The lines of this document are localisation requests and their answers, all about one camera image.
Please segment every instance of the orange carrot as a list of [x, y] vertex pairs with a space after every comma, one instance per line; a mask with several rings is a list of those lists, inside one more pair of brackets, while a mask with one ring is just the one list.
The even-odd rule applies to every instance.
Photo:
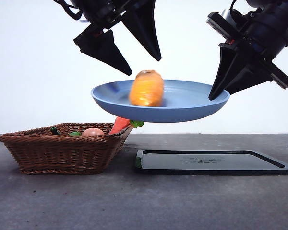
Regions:
[[132, 105], [161, 106], [164, 82], [154, 70], [143, 70], [136, 76], [129, 94]]
[[126, 128], [130, 124], [129, 119], [122, 118], [122, 117], [116, 117], [114, 125], [109, 132], [109, 134], [119, 133], [122, 129]]

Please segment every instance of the tray rim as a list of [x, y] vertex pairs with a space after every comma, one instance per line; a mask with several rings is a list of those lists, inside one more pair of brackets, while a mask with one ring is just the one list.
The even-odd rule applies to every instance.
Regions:
[[[252, 152], [251, 154], [255, 157], [256, 155], [260, 155], [263, 158], [267, 158], [269, 160], [275, 161], [279, 164], [284, 165], [284, 167], [280, 167], [279, 169], [263, 169], [263, 170], [213, 170], [213, 169], [148, 169], [143, 167], [137, 166], [137, 161], [140, 158], [143, 159], [143, 154], [145, 151], [183, 151], [183, 152], [236, 152], [236, 154], [245, 154], [245, 152]], [[140, 149], [137, 151], [136, 160], [135, 160], [135, 170], [141, 173], [148, 173], [148, 174], [180, 174], [180, 175], [236, 175], [236, 176], [243, 176], [243, 175], [288, 175], [288, 164], [280, 161], [274, 157], [271, 157], [267, 154], [263, 154], [259, 151], [252, 150], [252, 149], [235, 149], [235, 150], [180, 150], [180, 149]]]

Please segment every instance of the green vegetable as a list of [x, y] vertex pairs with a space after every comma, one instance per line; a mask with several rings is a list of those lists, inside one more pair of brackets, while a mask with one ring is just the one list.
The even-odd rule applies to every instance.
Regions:
[[143, 121], [130, 120], [129, 122], [130, 122], [130, 124], [133, 125], [134, 128], [142, 127], [142, 126], [144, 125], [144, 122], [143, 122]]
[[50, 131], [53, 135], [61, 135], [61, 133], [57, 130], [55, 126], [51, 127]]
[[141, 161], [140, 157], [136, 157], [135, 166], [138, 167], [138, 168], [142, 168], [142, 161]]
[[69, 136], [81, 136], [80, 132], [71, 132]]

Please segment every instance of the orange squash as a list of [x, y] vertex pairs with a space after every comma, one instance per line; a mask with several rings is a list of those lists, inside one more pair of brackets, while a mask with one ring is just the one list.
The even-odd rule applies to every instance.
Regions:
[[164, 82], [159, 73], [154, 70], [143, 70], [136, 76], [129, 100], [132, 105], [161, 106]]

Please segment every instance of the black tray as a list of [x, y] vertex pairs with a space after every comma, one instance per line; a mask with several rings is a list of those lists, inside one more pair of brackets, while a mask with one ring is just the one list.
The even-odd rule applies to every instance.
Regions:
[[288, 164], [250, 150], [139, 150], [142, 173], [182, 175], [288, 175]]

